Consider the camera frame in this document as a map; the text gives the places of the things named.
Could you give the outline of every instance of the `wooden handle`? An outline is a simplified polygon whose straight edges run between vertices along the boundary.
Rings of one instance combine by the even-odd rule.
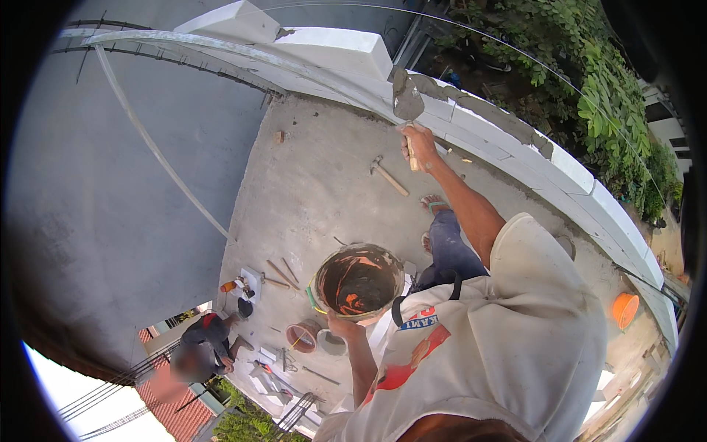
[[[270,279],[270,278],[264,278],[264,280],[265,280],[268,284],[273,284],[273,285],[275,285],[275,286],[282,287],[283,289],[289,289],[289,288],[290,288],[290,286],[289,286],[288,284],[285,284],[284,282],[275,281],[274,279]]]
[[[407,139],[407,152],[410,155],[410,170],[412,170],[413,172],[422,170],[422,168],[420,167],[420,160],[417,159],[417,157],[415,156],[415,151],[412,149],[412,140],[407,135],[405,136],[405,138]]]
[[[273,269],[275,272],[277,272],[278,275],[280,275],[280,276],[282,277],[282,279],[284,279],[285,281],[287,281],[287,284],[290,284],[293,289],[299,291],[300,288],[297,287],[297,285],[296,285],[295,283],[293,283],[292,281],[290,281],[290,279],[289,279],[283,272],[280,272],[280,269],[278,269],[277,266],[276,266],[275,264],[273,264],[271,260],[267,260],[267,263],[270,265],[270,267],[272,267],[272,269]]]
[[[378,171],[379,174],[383,175],[383,177],[384,177],[386,180],[388,180],[388,182],[389,182],[390,184],[392,184],[393,187],[395,187],[396,189],[398,189],[398,192],[402,193],[402,196],[403,196],[403,197],[406,197],[406,196],[410,195],[410,192],[408,192],[407,190],[405,190],[405,187],[402,187],[402,186],[400,185],[400,183],[395,180],[395,178],[393,178],[392,176],[390,176],[390,174],[388,173],[387,170],[385,170],[384,168],[382,168],[382,167],[380,167],[380,166],[377,166],[375,169]]]

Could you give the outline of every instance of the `gray concrete wall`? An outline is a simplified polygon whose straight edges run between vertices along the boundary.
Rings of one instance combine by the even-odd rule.
[[[69,19],[105,13],[171,30],[227,3],[87,1]],[[355,6],[270,13],[282,25],[382,34],[397,24],[399,39],[409,20]],[[108,58],[157,145],[227,226],[264,94],[187,67],[125,54]],[[215,297],[225,240],[146,148],[94,53],[76,84],[82,59],[78,52],[50,55],[35,79],[16,134],[4,222],[23,305],[64,330],[72,345],[126,368],[144,358],[136,329]]]

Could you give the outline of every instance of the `man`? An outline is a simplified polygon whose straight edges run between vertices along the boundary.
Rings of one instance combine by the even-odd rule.
[[[327,417],[314,442],[571,441],[604,365],[599,299],[530,215],[506,222],[468,188],[429,129],[400,132],[449,201],[422,201],[433,264],[394,303],[380,369],[366,330],[329,312],[349,344],[356,411]]]
[[[235,313],[225,320],[215,313],[207,313],[191,324],[171,357],[170,365],[176,377],[182,382],[206,382],[213,374],[233,372],[233,360],[239,348],[253,351],[253,346],[240,335],[228,346],[230,327],[237,321]]]

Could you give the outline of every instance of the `mortar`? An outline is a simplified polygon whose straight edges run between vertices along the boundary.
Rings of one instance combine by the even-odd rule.
[[[375,244],[352,244],[332,253],[317,270],[312,285],[319,306],[346,320],[382,315],[405,285],[402,263]]]

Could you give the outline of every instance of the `hammer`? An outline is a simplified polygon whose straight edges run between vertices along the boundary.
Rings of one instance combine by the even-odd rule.
[[[408,192],[407,190],[405,190],[405,188],[402,187],[402,186],[400,185],[400,183],[395,180],[395,178],[393,178],[392,176],[390,176],[390,174],[388,173],[387,170],[385,170],[384,168],[380,167],[380,160],[382,160],[382,159],[383,159],[382,155],[379,155],[379,156],[375,157],[375,160],[373,160],[373,162],[370,164],[370,169],[368,169],[368,172],[370,172],[370,174],[373,175],[373,170],[377,170],[379,174],[383,175],[383,177],[384,177],[386,180],[388,180],[388,182],[389,182],[390,184],[392,184],[393,187],[395,187],[395,188],[398,190],[398,192],[402,193],[402,196],[403,196],[403,197],[406,197],[406,196],[410,195],[410,192]]]

